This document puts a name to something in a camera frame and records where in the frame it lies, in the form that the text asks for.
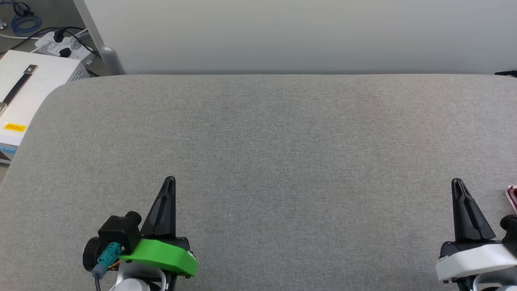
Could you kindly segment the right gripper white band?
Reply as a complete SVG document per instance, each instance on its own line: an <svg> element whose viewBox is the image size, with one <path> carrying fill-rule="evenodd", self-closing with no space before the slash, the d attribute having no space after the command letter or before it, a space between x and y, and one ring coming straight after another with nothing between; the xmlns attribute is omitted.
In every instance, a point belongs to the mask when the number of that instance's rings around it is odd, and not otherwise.
<svg viewBox="0 0 517 291"><path fill-rule="evenodd" d="M496 235L462 179L452 179L451 194L457 242L442 244L438 280L460 291L515 291L516 255L498 241L487 242Z"/></svg>

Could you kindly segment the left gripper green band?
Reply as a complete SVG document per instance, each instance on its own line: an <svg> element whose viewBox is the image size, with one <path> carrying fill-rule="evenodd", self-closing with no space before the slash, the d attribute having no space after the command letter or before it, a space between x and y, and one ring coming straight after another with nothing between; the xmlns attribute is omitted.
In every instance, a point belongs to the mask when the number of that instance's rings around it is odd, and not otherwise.
<svg viewBox="0 0 517 291"><path fill-rule="evenodd" d="M165 178L141 227L143 236L176 238L176 180ZM173 291L179 277L196 276L198 261L185 237L171 243L142 239L119 264L120 291Z"/></svg>

